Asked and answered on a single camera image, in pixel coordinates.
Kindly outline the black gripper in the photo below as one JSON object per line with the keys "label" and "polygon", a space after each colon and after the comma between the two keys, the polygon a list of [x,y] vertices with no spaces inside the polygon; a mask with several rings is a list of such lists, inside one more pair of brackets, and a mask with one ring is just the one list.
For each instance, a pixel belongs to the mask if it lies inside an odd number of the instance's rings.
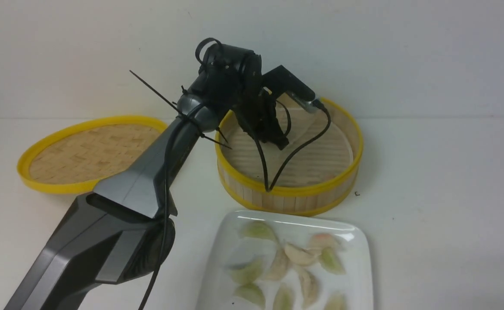
{"label": "black gripper", "polygon": [[268,91],[260,90],[258,96],[237,102],[234,114],[241,129],[250,130],[260,143],[273,143],[279,150],[288,146],[287,134],[278,122],[276,99]]}

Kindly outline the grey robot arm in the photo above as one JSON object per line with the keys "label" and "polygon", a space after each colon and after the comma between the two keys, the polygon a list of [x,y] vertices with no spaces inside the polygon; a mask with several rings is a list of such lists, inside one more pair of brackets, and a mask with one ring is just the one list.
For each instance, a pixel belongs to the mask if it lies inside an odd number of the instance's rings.
{"label": "grey robot arm", "polygon": [[174,243],[170,187],[198,139],[220,131],[228,112],[254,139],[288,145],[274,101],[291,73],[261,72],[252,50],[207,38],[197,46],[198,77],[170,102],[177,117],[126,170],[75,198],[6,304],[6,310],[76,310],[93,288],[151,273],[144,309]]}

